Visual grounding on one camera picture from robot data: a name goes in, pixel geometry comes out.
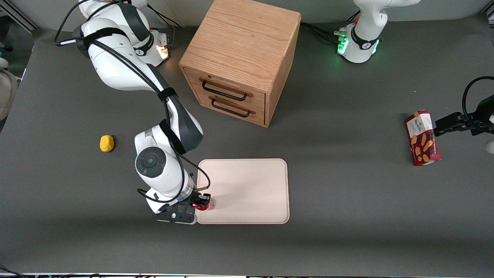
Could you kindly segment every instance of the red box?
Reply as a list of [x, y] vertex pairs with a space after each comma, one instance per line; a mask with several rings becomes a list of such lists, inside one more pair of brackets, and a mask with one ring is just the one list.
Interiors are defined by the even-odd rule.
[[425, 166], [441, 160], [429, 110], [419, 110], [405, 120], [413, 164]]

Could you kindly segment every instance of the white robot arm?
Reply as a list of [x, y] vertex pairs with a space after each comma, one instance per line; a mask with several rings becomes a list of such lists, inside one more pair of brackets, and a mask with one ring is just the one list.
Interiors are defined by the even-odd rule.
[[[107, 7], [112, 9], [101, 15], [95, 13], [101, 8], [97, 1], [87, 1], [81, 5], [83, 14], [90, 18], [80, 26], [76, 34], [81, 38], [66, 40], [61, 45], [72, 42], [83, 42], [88, 57], [101, 80], [108, 86], [123, 91], [153, 91], [166, 108], [166, 118], [155, 127], [140, 134], [135, 139], [137, 157], [135, 168], [138, 175], [151, 187], [146, 193], [148, 205], [158, 216], [170, 206], [187, 200], [195, 207], [207, 206], [209, 196], [195, 191], [194, 181], [185, 172], [180, 158], [181, 154], [199, 146], [203, 139], [203, 130], [198, 121], [184, 108], [175, 91], [169, 87], [163, 76], [145, 57], [137, 55], [136, 30], [125, 24], [119, 24], [122, 12], [134, 9], [134, 15], [141, 19], [141, 25], [148, 30], [147, 20], [130, 4], [118, 4]], [[183, 219], [173, 219], [171, 214], [158, 219], [159, 221], [194, 224], [195, 215], [182, 213]]]
[[388, 22], [385, 8], [407, 7], [420, 0], [353, 0], [361, 15], [357, 24], [350, 23], [335, 32], [340, 35], [338, 53], [353, 63], [363, 63], [375, 53], [379, 35]]

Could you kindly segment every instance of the black strap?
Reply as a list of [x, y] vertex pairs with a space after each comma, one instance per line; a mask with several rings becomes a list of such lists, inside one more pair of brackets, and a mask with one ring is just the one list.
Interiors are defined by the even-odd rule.
[[167, 97], [169, 97], [171, 95], [175, 95], [175, 94], [177, 94], [175, 92], [175, 90], [172, 87], [168, 87], [168, 88], [166, 88], [163, 91], [161, 91], [161, 92], [158, 93], [158, 98], [161, 101], [164, 101]]
[[111, 36], [113, 34], [123, 35], [126, 38], [128, 38], [127, 35], [125, 34], [125, 32], [122, 31], [121, 29], [108, 27], [108, 28], [100, 29], [100, 30], [84, 37], [84, 46], [86, 47], [86, 49], [89, 49], [89, 45], [94, 40], [102, 38], [102, 37], [108, 37], [108, 36]]
[[375, 38], [372, 41], [366, 41], [364, 39], [359, 38], [359, 36], [357, 36], [357, 33], [355, 32], [355, 26], [353, 26], [353, 28], [352, 28], [351, 35], [352, 35], [353, 41], [356, 42], [359, 45], [359, 47], [360, 47], [361, 50], [367, 50], [367, 49], [369, 49], [379, 39], [379, 37], [378, 37], [378, 38]]
[[166, 135], [166, 137], [168, 137], [168, 140], [170, 140], [171, 144], [173, 145], [173, 148], [175, 148], [175, 150], [179, 154], [185, 154], [186, 151], [184, 149], [184, 146], [182, 145], [182, 142], [180, 142], [180, 139], [178, 139], [175, 132], [173, 132], [170, 126], [166, 123], [166, 119], [160, 122], [160, 128], [163, 131], [163, 133]]

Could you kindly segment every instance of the drawer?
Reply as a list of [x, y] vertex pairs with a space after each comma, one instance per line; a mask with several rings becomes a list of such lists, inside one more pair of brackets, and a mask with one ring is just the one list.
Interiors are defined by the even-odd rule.
[[223, 114], [264, 126], [264, 111], [250, 109], [219, 98], [215, 95], [200, 93], [197, 95], [202, 106], [221, 112]]
[[183, 69], [196, 94], [211, 95], [241, 107], [264, 112], [265, 94], [244, 92], [212, 81], [210, 78], [190, 69]]

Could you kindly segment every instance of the green light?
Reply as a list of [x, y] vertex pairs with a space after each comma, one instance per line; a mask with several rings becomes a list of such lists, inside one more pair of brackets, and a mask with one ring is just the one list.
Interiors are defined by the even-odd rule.
[[345, 53], [347, 45], [348, 45], [348, 39], [345, 38], [345, 40], [340, 43], [340, 46], [338, 47], [338, 52], [340, 54]]
[[379, 40], [377, 40], [377, 42], [375, 43], [375, 46], [374, 46], [374, 50], [372, 51], [372, 54], [375, 53], [375, 51], [377, 50], [377, 45], [379, 44]]

